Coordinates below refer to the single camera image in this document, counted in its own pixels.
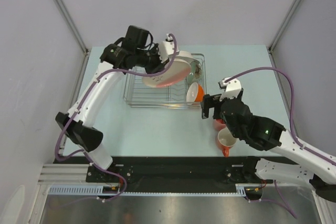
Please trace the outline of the pink beige leaf plate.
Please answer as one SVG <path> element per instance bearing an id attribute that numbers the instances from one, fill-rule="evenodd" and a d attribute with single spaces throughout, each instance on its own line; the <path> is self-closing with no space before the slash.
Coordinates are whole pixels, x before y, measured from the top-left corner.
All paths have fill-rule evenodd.
<path id="1" fill-rule="evenodd" d="M 155 77 L 143 77 L 142 82 L 151 88 L 163 88 L 184 80 L 190 71 L 191 65 L 187 61 L 174 59 L 172 65 L 164 74 Z"/>

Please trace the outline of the white bowl orange outside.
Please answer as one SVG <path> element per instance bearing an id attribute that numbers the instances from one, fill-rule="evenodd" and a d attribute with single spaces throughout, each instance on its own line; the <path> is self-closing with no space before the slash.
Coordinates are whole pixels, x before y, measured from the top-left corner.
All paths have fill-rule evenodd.
<path id="1" fill-rule="evenodd" d="M 186 94 L 186 102 L 188 104 L 202 102 L 203 97 L 204 97 L 204 90 L 202 86 L 197 82 L 192 83 Z"/>

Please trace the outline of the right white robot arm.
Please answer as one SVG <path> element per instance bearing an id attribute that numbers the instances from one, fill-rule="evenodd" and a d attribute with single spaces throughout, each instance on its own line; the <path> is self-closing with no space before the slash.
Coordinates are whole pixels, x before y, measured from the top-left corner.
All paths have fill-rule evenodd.
<path id="1" fill-rule="evenodd" d="M 258 151 L 279 154 L 292 164 L 276 163 L 264 158 L 249 157 L 242 169 L 243 179 L 276 180 L 306 186 L 321 198 L 335 202 L 335 157 L 302 141 L 295 141 L 290 131 L 276 121 L 253 115 L 240 98 L 221 99 L 220 95 L 205 95 L 201 103 L 202 118 L 222 119 L 234 138 L 245 141 Z"/>

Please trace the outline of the green ceramic bowl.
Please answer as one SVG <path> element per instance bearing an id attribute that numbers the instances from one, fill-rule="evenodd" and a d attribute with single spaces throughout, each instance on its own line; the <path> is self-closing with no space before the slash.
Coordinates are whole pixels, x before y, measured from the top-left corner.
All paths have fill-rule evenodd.
<path id="1" fill-rule="evenodd" d="M 202 69 L 199 63 L 197 63 L 196 61 L 193 61 L 191 63 L 191 70 L 189 72 L 189 74 L 186 77 L 186 82 L 188 84 L 192 84 L 194 82 L 198 82 L 201 77 L 202 77 Z"/>

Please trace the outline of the coral pink cup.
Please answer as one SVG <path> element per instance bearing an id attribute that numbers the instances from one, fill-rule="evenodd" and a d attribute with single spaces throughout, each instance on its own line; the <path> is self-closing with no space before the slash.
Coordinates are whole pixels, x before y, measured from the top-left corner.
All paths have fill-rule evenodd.
<path id="1" fill-rule="evenodd" d="M 219 132 L 219 131 L 227 128 L 227 126 L 222 119 L 214 119 L 213 120 L 213 128 L 216 132 Z"/>

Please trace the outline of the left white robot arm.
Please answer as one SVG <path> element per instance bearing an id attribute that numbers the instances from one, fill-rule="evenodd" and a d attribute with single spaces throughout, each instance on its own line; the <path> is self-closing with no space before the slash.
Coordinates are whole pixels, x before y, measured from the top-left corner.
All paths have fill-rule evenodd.
<path id="1" fill-rule="evenodd" d="M 93 127 L 98 112 L 112 88 L 125 76 L 141 73 L 134 67 L 145 70 L 144 77 L 157 77 L 166 73 L 178 53 L 176 38 L 167 34 L 161 43 L 154 43 L 152 34 L 138 26 L 130 25 L 124 37 L 109 44 L 100 56 L 98 67 L 88 86 L 66 113 L 55 117 L 61 132 L 55 146 L 55 158 L 62 162 L 71 155 L 60 156 L 60 142 L 68 137 L 79 146 L 76 153 L 84 153 L 88 161 L 98 168 L 98 176 L 105 182 L 115 178 L 113 158 L 108 154 L 102 140 L 103 133 Z"/>

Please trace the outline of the white scalloped plate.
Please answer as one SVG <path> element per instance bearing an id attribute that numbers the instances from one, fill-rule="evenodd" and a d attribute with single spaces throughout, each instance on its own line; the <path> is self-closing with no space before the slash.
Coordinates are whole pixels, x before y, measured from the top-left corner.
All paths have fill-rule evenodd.
<path id="1" fill-rule="evenodd" d="M 200 64 L 200 61 L 195 59 L 192 54 L 188 51 L 182 51 L 180 50 L 178 55 L 176 56 L 177 59 L 182 59 L 186 62 L 188 62 L 189 64 L 195 62 L 196 64 Z"/>

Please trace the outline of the metal wire dish rack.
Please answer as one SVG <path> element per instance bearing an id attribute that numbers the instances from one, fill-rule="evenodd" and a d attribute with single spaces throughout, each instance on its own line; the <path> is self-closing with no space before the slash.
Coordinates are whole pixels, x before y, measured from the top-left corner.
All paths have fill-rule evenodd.
<path id="1" fill-rule="evenodd" d="M 198 109 L 200 103 L 186 102 L 190 84 L 186 79 L 163 88 L 151 88 L 142 82 L 141 76 L 127 74 L 124 88 L 124 101 L 135 108 Z"/>

